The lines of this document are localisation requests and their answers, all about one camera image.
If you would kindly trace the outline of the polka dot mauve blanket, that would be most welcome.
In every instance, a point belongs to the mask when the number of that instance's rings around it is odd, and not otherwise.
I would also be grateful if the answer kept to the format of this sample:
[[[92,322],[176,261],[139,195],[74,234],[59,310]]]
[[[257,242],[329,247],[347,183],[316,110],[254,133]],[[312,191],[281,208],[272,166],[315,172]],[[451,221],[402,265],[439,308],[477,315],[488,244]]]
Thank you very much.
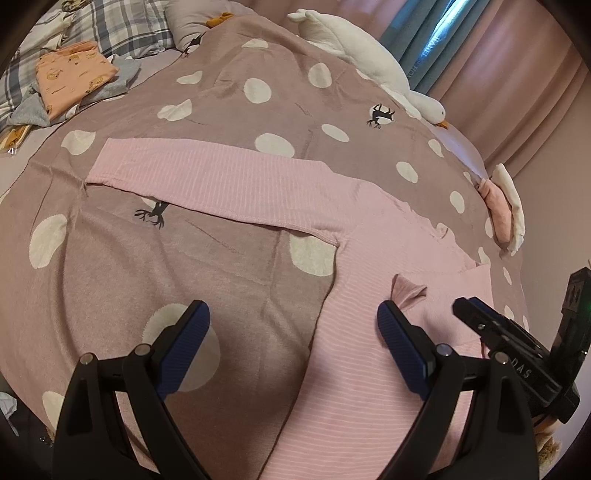
[[[356,68],[259,16],[61,126],[1,201],[1,371],[54,425],[79,357],[193,300],[211,332],[166,404],[215,479],[374,479],[422,405],[381,302],[481,354],[452,305],[520,324],[521,260],[462,162]]]

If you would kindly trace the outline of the mauve pillow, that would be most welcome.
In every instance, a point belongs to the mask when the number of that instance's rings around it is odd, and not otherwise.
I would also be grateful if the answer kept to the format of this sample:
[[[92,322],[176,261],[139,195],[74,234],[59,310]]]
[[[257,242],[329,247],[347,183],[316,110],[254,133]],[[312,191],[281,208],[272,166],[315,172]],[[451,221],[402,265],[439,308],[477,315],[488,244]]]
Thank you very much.
[[[174,46],[184,51],[189,44],[214,26],[223,16],[256,15],[256,12],[235,1],[174,0],[165,6],[164,14]]]

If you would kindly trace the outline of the plaid pillow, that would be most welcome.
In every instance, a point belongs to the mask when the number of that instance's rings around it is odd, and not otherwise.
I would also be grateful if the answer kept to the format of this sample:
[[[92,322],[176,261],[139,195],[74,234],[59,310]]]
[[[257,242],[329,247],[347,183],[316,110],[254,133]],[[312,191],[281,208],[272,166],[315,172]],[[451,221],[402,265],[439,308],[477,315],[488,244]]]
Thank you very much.
[[[68,12],[74,14],[73,22],[55,50],[94,41],[106,57],[115,54],[139,59],[159,54],[174,46],[164,14],[166,5],[165,1],[84,1],[81,7]],[[65,11],[61,1],[49,11],[59,8]],[[35,81],[38,59],[55,50],[40,49],[23,56],[13,55],[1,77],[2,126],[7,125],[8,118]]]

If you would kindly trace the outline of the folded pink garment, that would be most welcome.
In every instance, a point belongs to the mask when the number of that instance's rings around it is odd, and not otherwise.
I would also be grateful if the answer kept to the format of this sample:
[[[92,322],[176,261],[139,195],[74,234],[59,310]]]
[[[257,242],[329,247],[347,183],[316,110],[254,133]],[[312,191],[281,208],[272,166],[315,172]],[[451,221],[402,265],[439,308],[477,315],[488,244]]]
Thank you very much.
[[[490,212],[494,234],[501,245],[510,242],[513,233],[512,209],[502,189],[489,179],[482,179],[478,191]]]

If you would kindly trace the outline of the white goose plush toy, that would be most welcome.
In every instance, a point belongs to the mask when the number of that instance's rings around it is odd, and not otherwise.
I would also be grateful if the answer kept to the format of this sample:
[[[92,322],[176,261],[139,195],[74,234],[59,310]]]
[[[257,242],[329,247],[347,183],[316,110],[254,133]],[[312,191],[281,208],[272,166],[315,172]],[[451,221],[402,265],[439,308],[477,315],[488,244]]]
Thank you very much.
[[[412,118],[448,127],[444,106],[412,90],[398,60],[365,30],[342,17],[311,9],[297,9],[288,13],[287,19],[297,25],[301,38],[353,65],[363,78],[376,83],[401,104]]]

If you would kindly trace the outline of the pile of white clothes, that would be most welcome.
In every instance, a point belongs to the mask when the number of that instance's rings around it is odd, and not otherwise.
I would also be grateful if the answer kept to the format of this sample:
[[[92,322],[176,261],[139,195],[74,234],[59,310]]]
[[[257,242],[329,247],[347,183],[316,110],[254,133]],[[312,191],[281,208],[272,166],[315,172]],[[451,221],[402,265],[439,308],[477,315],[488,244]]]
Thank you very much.
[[[61,8],[45,13],[26,35],[18,47],[15,57],[40,49],[55,50],[71,26],[73,19],[73,13],[65,12]]]

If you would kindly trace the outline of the grey garment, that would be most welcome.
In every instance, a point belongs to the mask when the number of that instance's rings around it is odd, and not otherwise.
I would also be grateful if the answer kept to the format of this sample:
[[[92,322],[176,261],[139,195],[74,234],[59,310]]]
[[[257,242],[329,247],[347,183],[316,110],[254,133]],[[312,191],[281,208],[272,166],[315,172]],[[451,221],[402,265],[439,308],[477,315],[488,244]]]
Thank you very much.
[[[111,63],[96,50],[47,54],[36,67],[36,81],[8,118],[10,126],[49,127],[73,110],[126,90],[140,62]]]

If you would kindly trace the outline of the folded white garment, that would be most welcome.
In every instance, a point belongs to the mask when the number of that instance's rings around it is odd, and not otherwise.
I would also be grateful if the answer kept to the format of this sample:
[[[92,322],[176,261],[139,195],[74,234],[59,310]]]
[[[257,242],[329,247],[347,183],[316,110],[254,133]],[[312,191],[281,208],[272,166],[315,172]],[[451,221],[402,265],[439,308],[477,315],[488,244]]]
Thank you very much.
[[[507,202],[511,206],[512,235],[507,250],[512,256],[515,256],[522,247],[526,234],[525,212],[522,201],[513,178],[504,164],[500,163],[495,166],[491,179],[503,191]]]

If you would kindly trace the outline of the pink knit sweater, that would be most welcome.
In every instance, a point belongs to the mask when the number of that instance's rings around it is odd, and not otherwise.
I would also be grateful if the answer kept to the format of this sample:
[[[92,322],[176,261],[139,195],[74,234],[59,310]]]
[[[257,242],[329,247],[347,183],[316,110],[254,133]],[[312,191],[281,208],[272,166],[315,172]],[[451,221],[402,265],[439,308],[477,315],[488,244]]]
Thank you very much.
[[[490,267],[372,182],[320,161],[168,139],[107,141],[87,180],[287,232],[280,282],[312,308],[307,368],[276,433],[249,441],[262,457],[239,464],[230,438],[208,455],[224,479],[374,479],[384,470],[423,406],[379,333],[385,301],[433,340],[481,352],[451,305],[491,299]]]

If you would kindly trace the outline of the fluffy beige sleeve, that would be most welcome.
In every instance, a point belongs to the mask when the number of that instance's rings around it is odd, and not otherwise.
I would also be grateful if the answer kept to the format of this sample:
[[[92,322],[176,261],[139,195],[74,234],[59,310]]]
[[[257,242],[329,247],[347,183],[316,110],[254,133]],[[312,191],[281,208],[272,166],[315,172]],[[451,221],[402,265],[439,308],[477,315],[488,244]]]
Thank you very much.
[[[554,439],[562,423],[550,415],[539,415],[533,419],[539,475],[543,478],[557,461],[562,443]]]

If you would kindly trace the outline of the pink curtain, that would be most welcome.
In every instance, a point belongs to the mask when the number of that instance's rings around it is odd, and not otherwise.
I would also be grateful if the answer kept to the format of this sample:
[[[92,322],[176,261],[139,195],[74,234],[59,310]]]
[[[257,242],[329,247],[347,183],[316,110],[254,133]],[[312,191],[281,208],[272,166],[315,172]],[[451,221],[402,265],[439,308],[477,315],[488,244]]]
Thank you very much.
[[[352,21],[380,41],[407,1],[250,1],[287,26],[287,14],[315,9]],[[549,139],[589,69],[538,1],[489,1],[477,24],[427,95],[477,147],[487,168],[517,175]]]

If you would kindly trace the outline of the folded orange printed garment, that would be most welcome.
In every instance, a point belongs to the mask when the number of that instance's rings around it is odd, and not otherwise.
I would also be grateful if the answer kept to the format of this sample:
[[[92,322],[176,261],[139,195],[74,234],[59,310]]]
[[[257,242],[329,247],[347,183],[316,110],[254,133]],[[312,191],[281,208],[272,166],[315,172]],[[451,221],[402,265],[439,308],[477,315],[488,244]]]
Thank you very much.
[[[39,92],[50,121],[58,118],[118,73],[94,41],[78,42],[44,54],[35,67]]]

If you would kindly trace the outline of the teal curtain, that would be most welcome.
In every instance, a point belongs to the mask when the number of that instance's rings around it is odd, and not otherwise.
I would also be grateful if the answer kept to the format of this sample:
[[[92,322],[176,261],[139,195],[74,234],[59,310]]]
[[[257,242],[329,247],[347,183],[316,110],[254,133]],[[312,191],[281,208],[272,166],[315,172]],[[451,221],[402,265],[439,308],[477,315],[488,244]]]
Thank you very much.
[[[399,61],[410,88],[426,94],[477,24],[488,0],[409,0],[380,42]]]

